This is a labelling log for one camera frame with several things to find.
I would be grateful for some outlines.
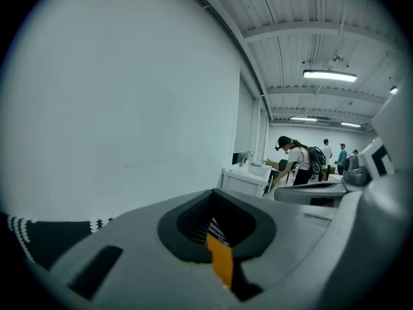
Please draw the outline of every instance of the woman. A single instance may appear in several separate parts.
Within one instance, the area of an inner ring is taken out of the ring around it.
[[[273,183],[276,184],[282,177],[284,177],[291,170],[294,162],[298,162],[298,173],[293,185],[303,185],[308,183],[312,176],[308,147],[299,141],[290,139],[286,136],[278,138],[278,145],[279,148],[282,148],[286,152],[289,150],[290,153],[288,154],[288,163],[285,170],[274,179]]]

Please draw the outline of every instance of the black backpack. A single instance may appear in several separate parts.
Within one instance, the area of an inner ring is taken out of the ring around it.
[[[310,171],[313,174],[322,174],[323,168],[322,166],[325,165],[325,155],[318,147],[309,147],[308,148],[308,155],[310,156]]]

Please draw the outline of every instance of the man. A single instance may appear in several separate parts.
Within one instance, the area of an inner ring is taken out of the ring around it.
[[[338,171],[338,174],[340,176],[342,176],[343,171],[344,171],[343,164],[344,164],[344,161],[347,158],[347,152],[346,152],[346,145],[344,143],[340,143],[340,146],[341,146],[341,152],[340,152],[340,155],[338,156],[338,160],[337,160],[337,171]]]
[[[330,174],[331,171],[331,165],[330,165],[330,158],[333,157],[333,152],[331,150],[331,147],[328,146],[328,139],[324,139],[324,147],[321,149],[325,156],[325,165],[327,166],[327,171],[325,173],[325,179],[328,180],[328,175]],[[318,181],[322,180],[323,175],[319,174],[318,175]]]

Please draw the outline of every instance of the ceiling light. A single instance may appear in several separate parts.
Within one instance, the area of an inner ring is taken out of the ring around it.
[[[390,89],[390,93],[391,94],[397,94],[399,92],[399,89],[396,87],[396,86],[393,86],[391,89]]]
[[[341,125],[344,125],[346,127],[361,127],[361,125],[358,124],[350,124],[350,123],[341,123]]]
[[[291,117],[293,121],[317,121],[316,118]]]
[[[355,74],[347,74],[346,72],[326,71],[326,70],[304,70],[304,78],[317,79],[335,79],[342,81],[354,82],[357,79]]]

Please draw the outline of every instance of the teal shirt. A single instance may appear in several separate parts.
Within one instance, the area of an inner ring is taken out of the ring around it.
[[[346,150],[342,150],[342,151],[340,152],[340,155],[338,156],[337,164],[343,164],[343,156],[344,156],[344,157],[347,156]]]

